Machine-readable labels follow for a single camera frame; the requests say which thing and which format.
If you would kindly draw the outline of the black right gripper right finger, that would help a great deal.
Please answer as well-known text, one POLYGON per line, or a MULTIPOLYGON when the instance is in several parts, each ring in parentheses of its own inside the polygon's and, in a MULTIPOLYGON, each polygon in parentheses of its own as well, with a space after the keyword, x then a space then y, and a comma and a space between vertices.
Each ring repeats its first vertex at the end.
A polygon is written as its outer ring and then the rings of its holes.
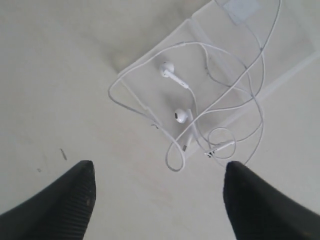
POLYGON ((226 213, 237 240, 318 240, 320 216, 238 161, 226 165, 226 213))

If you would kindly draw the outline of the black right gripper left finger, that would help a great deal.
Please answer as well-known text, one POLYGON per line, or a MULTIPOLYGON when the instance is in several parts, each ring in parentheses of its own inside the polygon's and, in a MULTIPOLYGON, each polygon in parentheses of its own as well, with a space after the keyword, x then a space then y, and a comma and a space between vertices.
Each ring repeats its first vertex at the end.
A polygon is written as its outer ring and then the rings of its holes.
POLYGON ((82 160, 45 189, 0 215, 2 240, 82 240, 97 197, 95 168, 82 160))

